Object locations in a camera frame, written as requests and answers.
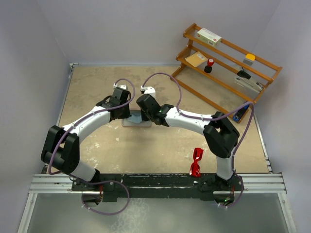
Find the red sunglasses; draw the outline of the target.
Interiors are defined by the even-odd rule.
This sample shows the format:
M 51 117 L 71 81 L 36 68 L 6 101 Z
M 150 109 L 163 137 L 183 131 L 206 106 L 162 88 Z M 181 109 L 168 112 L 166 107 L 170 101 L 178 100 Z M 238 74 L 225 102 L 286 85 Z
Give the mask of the red sunglasses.
M 202 159 L 204 150 L 202 148 L 195 148 L 193 151 L 193 163 L 190 166 L 190 172 L 189 174 L 193 177 L 200 177 L 200 166 L 199 162 Z

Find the blue cleaning cloth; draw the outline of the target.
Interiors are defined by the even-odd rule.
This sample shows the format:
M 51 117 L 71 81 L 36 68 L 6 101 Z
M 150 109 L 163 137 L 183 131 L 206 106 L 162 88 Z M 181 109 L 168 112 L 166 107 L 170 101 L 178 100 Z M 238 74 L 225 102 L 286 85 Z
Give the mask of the blue cleaning cloth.
M 143 120 L 140 113 L 132 113 L 131 116 L 127 119 L 127 121 L 132 122 L 134 124 L 139 124 Z

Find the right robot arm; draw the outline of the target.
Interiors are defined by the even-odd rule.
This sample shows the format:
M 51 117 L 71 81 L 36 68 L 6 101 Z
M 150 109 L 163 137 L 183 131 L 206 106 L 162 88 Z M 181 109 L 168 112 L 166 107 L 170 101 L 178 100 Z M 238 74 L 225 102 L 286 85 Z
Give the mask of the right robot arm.
M 150 94 L 143 94 L 136 103 L 146 117 L 156 125 L 178 127 L 199 133 L 205 137 L 209 150 L 216 155 L 216 184 L 221 190 L 233 185 L 233 150 L 238 144 L 240 134 L 228 118 L 215 120 L 224 114 L 200 115 L 187 111 L 178 112 L 169 105 L 159 105 Z

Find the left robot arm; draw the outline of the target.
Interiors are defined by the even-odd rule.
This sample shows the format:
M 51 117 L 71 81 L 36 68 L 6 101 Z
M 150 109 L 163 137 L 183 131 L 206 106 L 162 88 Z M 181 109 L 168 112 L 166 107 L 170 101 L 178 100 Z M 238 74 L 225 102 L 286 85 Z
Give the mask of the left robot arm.
M 126 85 L 115 87 L 113 94 L 107 96 L 86 115 L 63 127 L 49 128 L 41 153 L 41 161 L 60 172 L 83 180 L 88 190 L 100 185 L 100 172 L 80 158 L 80 144 L 95 130 L 116 119 L 130 117 L 127 102 L 132 97 Z

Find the pink glasses case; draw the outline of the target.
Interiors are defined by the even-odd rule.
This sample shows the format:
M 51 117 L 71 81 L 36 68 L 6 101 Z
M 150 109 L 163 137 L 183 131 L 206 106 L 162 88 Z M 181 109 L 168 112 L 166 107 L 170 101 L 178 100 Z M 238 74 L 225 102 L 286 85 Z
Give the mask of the pink glasses case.
M 121 120 L 123 127 L 151 127 L 152 122 L 143 120 L 140 110 L 130 110 L 130 117 Z

